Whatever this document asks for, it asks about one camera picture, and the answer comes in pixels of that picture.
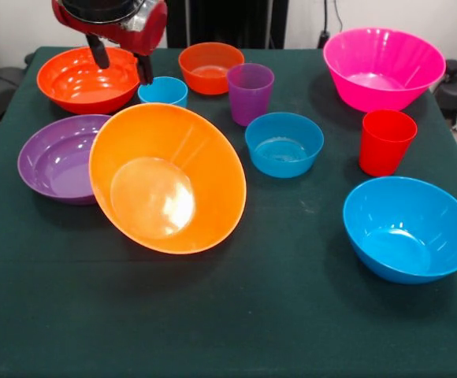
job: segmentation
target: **purple bowl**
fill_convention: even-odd
[[[110,116],[58,120],[36,132],[18,155],[22,180],[41,195],[72,205],[95,203],[88,175],[94,138]]]

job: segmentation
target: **small blue bowl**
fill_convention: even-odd
[[[162,102],[186,108],[188,87],[176,77],[159,76],[152,84],[139,86],[137,95],[142,103]]]
[[[305,173],[325,141],[312,120],[294,113],[269,113],[255,118],[248,125],[245,138],[255,167],[280,179]]]
[[[423,284],[457,271],[457,200],[430,183],[368,180],[348,195],[343,215],[356,254],[381,278]]]

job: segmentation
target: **green tablecloth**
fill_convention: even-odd
[[[68,114],[35,85],[58,48],[41,48],[0,126],[0,376],[457,376],[457,274],[406,287],[355,257],[343,201],[368,179],[358,165],[362,114],[336,95],[317,50],[246,50],[276,74],[270,111],[325,133],[313,169],[293,180],[251,164],[226,95],[188,105],[230,140],[247,206],[220,246],[169,256],[125,238],[97,206],[32,192],[17,155]],[[180,77],[178,50],[154,53]],[[457,198],[457,148],[430,93],[405,110],[418,136],[398,174]]]

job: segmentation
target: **red-orange bowl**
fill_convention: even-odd
[[[139,86],[136,58],[128,51],[107,47],[110,67],[100,69],[88,47],[52,57],[39,70],[38,88],[62,109],[75,114],[112,113]]]

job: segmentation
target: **plastic bowl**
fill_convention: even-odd
[[[142,103],[162,102],[187,107],[188,87],[176,77],[155,77],[152,84],[141,85],[137,91]]]
[[[88,156],[110,116],[90,114],[58,120],[36,132],[18,155],[22,180],[41,195],[71,205],[95,203]]]
[[[323,147],[323,133],[309,118],[294,113],[269,113],[246,129],[251,161],[265,174],[281,179],[302,175]]]
[[[88,47],[51,58],[39,70],[38,87],[51,101],[75,114],[112,113],[130,101],[139,85],[136,59],[107,47],[110,67],[100,69]]]
[[[326,43],[323,55],[339,96],[363,112],[405,108],[446,68],[430,43],[386,28],[343,31]]]
[[[153,250],[206,250],[243,214],[246,180],[232,145],[179,106],[142,104],[117,113],[97,135],[89,169],[104,214]]]
[[[233,46],[206,42],[183,50],[178,61],[184,81],[193,91],[221,95],[229,91],[227,71],[244,63],[244,55]]]
[[[430,183],[366,181],[346,198],[344,225],[360,260],[388,281],[423,284],[457,271],[457,200]]]

